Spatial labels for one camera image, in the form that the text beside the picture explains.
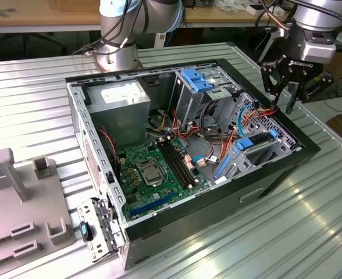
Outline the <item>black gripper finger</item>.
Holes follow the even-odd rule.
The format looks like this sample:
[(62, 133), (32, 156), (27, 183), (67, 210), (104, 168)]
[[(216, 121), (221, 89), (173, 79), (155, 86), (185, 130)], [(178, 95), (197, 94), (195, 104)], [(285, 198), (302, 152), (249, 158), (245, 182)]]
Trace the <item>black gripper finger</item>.
[[(280, 80), (274, 85), (270, 79), (270, 75), (278, 70), (280, 74)], [(283, 72), (282, 67), (277, 66), (277, 62), (265, 62), (261, 66), (261, 75), (266, 92), (270, 93), (270, 108), (277, 109), (277, 103), (280, 98), (280, 94), (284, 90), (285, 86), (288, 84), (288, 76)]]
[(323, 92), (332, 85), (334, 77), (331, 73), (324, 71), (321, 74), (308, 74), (306, 71), (297, 77), (292, 83), (297, 84), (296, 89), (291, 94), (291, 98), (286, 106), (286, 113), (290, 114), (297, 101), (308, 102), (313, 97)]

